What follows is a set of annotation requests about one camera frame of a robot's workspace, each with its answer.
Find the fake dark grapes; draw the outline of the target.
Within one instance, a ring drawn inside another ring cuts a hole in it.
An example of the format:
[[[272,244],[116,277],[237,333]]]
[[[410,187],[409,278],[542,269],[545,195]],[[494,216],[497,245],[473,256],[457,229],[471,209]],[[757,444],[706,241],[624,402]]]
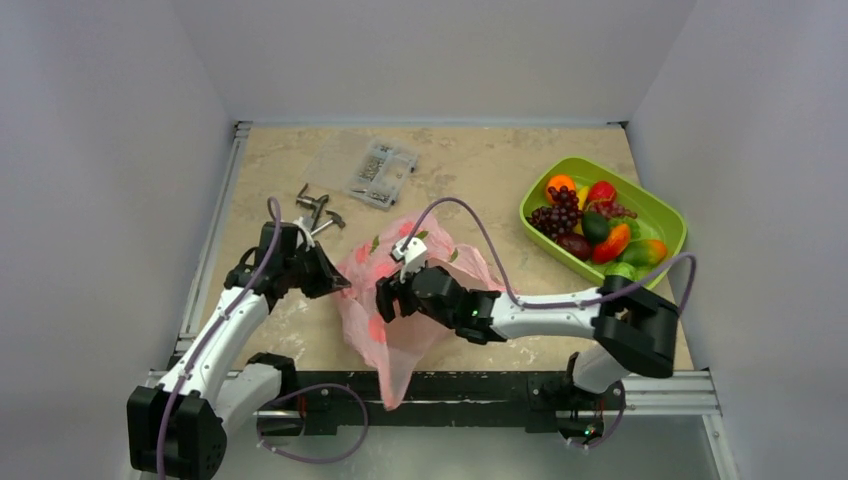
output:
[[[526,220],[546,238],[557,241],[574,232],[581,224],[584,213],[575,190],[565,186],[558,189],[549,187],[547,193],[552,202],[548,206],[534,209]]]

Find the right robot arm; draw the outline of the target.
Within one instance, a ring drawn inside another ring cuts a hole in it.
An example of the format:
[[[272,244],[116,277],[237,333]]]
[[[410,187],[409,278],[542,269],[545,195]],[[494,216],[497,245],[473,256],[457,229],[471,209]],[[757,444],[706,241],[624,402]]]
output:
[[[666,379],[674,372],[679,307],[622,276],[571,294],[512,296],[468,289],[446,269],[425,267],[378,280],[376,306],[385,322],[420,313],[477,345],[533,336],[595,341],[561,381],[576,407],[629,374]]]

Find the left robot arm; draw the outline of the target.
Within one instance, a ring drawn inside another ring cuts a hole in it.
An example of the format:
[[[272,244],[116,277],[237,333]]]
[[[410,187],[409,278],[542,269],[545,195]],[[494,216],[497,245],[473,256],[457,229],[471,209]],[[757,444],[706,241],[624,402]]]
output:
[[[189,349],[155,385],[129,396],[132,468],[213,478],[230,435],[262,406],[292,405],[300,387],[293,359],[270,353],[254,355],[232,376],[247,340],[290,290],[315,299],[349,285],[301,225],[265,223],[258,245],[228,273],[213,315]]]

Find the fake green avocado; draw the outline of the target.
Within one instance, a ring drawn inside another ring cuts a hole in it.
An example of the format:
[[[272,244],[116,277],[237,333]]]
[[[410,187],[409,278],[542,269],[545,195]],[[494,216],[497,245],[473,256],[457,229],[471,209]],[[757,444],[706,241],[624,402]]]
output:
[[[583,236],[590,245],[599,245],[607,240],[610,235],[610,226],[607,219],[593,211],[583,214],[581,221]]]

